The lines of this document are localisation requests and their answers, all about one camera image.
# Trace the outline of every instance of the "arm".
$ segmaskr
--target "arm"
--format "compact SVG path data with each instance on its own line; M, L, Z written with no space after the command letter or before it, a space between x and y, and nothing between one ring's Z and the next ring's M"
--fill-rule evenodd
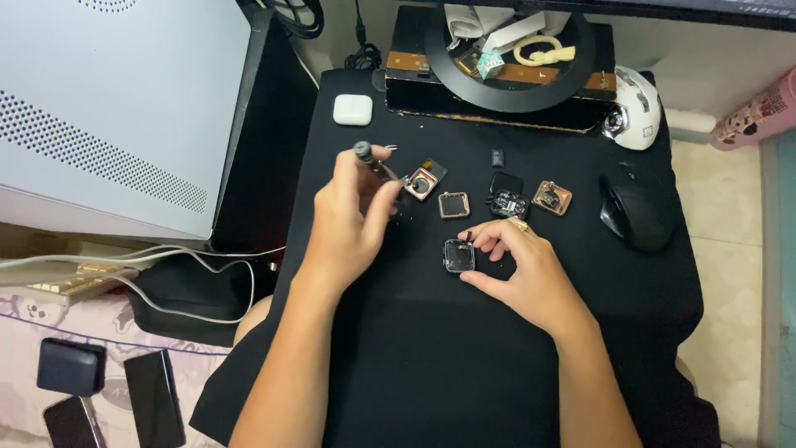
M511 219L485 222L467 231L473 246L500 260L511 252L517 271L499 281L475 271L461 279L497 298L545 330L559 356L559 418L564 448L639 448L641 439L619 391L597 320L558 261L550 242Z
M389 150L373 150L382 160L389 157ZM291 282L271 349L232 432L230 448L321 445L334 313L345 289L381 248L401 188L398 182L379 188L363 166L353 151L342 152L334 177L315 196L304 261ZM359 211L366 202L367 218Z

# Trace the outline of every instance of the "tile floor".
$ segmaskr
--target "tile floor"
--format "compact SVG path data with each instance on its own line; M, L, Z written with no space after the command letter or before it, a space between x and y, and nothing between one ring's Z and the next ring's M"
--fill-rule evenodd
M757 147L721 152L675 141L672 167L704 297L704 317L679 355L721 436L756 446L760 404L763 220Z

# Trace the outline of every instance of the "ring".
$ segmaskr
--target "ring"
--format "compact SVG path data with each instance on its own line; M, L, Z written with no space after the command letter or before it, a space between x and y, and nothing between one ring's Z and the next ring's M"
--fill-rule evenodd
M512 223L512 224L514 224L514 225L515 225L515 226L516 226L516 227L517 227L517 228L520 230L520 232L527 232L527 231L528 231L528 229L530 229L530 228L531 228L531 227L528 225L528 223L527 223L527 222L525 222L525 221L523 221L523 220L519 219L519 218L518 218L518 217L516 217L516 216L512 216L511 218L509 218L509 221L511 221L511 223Z

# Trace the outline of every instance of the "white wall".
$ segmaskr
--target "white wall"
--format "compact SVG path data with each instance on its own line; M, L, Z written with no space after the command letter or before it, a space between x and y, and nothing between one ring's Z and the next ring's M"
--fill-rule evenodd
M368 41L389 52L396 0L360 0ZM326 28L296 43L310 71L342 67L357 50L353 0L322 0ZM617 62L653 67L668 108L722 116L796 65L796 33L648 18L589 15L614 27Z

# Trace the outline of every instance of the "black table mat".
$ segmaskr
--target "black table mat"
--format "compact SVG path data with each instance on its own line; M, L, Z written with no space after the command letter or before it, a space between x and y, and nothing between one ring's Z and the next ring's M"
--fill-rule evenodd
M373 98L369 126L334 123L334 98L342 93ZM694 399L690 384L674 368L677 345L703 312L679 200L677 231L662 253L626 248L599 220L598 176L607 163L629 160L649 167L677 196L665 124L650 150L628 151L598 132L401 116L386 109L370 72L354 70L323 73L270 314L208 380L191 426L228 443L301 263L314 194L329 181L336 154L359 140L397 145L388 165L398 175L411 174L429 157L450 173L425 203L407 195L410 211L390 223L373 266L341 300L325 446L557 446L552 340L442 266L445 239L491 219L483 201L495 171L492 148L505 151L502 171L523 178L526 196L533 196L542 180L573 193L565 216L534 207L527 220L551 241L600 321L645 446L718 446L715 411ZM444 191L465 191L471 216L443 221L436 196ZM479 270L495 277L507 278L514 268L510 257L490 263L479 256L478 263Z

